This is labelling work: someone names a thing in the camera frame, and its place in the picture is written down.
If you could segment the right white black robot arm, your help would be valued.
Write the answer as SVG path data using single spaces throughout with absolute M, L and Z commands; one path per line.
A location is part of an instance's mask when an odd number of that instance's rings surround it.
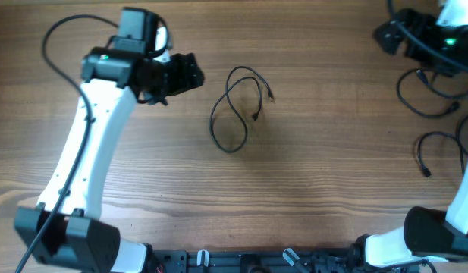
M 452 77 L 468 74 L 468 1 L 444 1 L 438 17 L 386 3 L 389 21 L 373 33 L 384 52 L 394 55 L 402 42 L 406 57 L 422 66 L 413 72 L 431 89 L 425 72 Z M 436 262 L 468 262 L 468 149 L 461 144 L 464 123 L 449 134 L 459 149 L 463 180 L 445 211 L 413 207 L 404 224 L 385 234 L 359 237 L 342 254 L 328 256 L 345 272 L 408 272 Z

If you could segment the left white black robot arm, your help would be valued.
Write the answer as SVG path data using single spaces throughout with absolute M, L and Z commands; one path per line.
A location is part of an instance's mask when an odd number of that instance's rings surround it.
M 100 220 L 105 177 L 124 125 L 138 104 L 201 87 L 193 54 L 170 54 L 165 19 L 124 8 L 117 33 L 82 61 L 77 111 L 55 172 L 34 208 L 20 207 L 14 227 L 28 259 L 82 272 L 164 272 L 151 245 L 121 237 Z

